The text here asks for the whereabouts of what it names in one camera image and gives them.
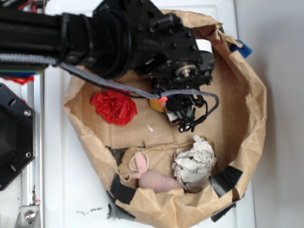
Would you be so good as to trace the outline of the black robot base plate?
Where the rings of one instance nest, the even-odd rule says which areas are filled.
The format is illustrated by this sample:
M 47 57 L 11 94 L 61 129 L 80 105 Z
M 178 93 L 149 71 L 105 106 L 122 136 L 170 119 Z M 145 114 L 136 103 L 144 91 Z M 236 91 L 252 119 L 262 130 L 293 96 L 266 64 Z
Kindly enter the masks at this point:
M 0 85 L 0 190 L 5 190 L 31 162 L 31 108 L 4 83 Z

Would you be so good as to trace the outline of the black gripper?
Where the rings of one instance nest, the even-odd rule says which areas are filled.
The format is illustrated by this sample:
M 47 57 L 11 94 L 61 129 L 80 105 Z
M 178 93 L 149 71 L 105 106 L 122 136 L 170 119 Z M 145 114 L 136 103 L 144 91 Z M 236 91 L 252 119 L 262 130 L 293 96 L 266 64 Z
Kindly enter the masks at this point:
M 133 70 L 152 77 L 152 89 L 163 94 L 172 90 L 199 90 L 209 85 L 214 68 L 213 54 L 201 51 L 191 28 L 175 13 L 158 9 L 133 10 Z M 204 121 L 195 120 L 196 108 L 178 111 L 179 132 L 194 132 Z

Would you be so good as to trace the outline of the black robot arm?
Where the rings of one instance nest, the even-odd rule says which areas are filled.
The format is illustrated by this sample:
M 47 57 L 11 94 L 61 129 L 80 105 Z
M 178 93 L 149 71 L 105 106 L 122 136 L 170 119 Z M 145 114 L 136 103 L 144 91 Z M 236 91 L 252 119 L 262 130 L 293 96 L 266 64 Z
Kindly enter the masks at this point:
M 104 0 L 92 16 L 34 12 L 37 1 L 0 3 L 0 70 L 58 66 L 135 98 L 167 98 L 180 132 L 194 131 L 214 111 L 200 86 L 212 81 L 214 57 L 191 28 L 149 0 Z

